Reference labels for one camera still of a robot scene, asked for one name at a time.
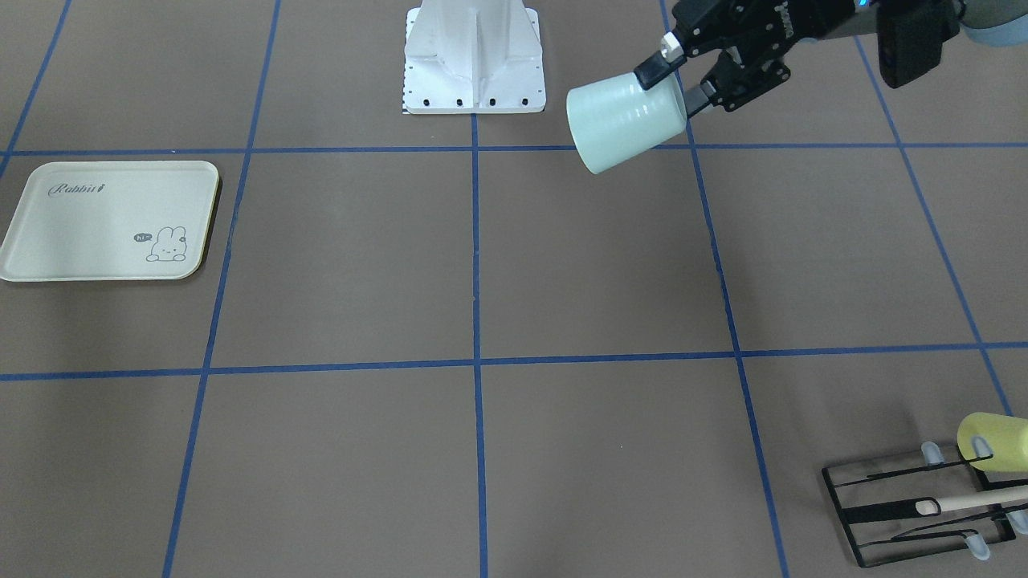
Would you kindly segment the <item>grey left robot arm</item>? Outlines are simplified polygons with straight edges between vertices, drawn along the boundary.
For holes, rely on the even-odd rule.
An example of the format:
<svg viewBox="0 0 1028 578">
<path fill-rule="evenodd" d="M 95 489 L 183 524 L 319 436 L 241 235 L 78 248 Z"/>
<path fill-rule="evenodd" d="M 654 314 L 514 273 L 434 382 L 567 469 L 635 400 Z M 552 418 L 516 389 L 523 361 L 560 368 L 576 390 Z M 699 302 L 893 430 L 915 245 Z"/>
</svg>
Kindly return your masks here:
<svg viewBox="0 0 1028 578">
<path fill-rule="evenodd" d="M 897 89 L 935 69 L 960 33 L 991 47 L 1024 43 L 1026 11 L 1024 1 L 680 1 L 673 27 L 633 74 L 649 91 L 688 59 L 717 51 L 712 69 L 684 94 L 684 109 L 735 111 L 785 83 L 794 45 L 874 34 L 879 73 Z"/>
</svg>

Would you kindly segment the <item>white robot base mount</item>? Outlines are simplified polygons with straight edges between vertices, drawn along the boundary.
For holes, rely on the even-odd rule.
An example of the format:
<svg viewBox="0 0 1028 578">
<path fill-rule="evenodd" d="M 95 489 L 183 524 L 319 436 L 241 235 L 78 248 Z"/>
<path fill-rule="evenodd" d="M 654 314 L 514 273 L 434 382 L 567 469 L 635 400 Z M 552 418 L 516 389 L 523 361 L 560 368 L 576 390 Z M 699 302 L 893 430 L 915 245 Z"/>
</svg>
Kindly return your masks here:
<svg viewBox="0 0 1028 578">
<path fill-rule="evenodd" d="M 545 110 L 540 19 L 524 2 L 423 1 L 405 26 L 403 113 Z"/>
</svg>

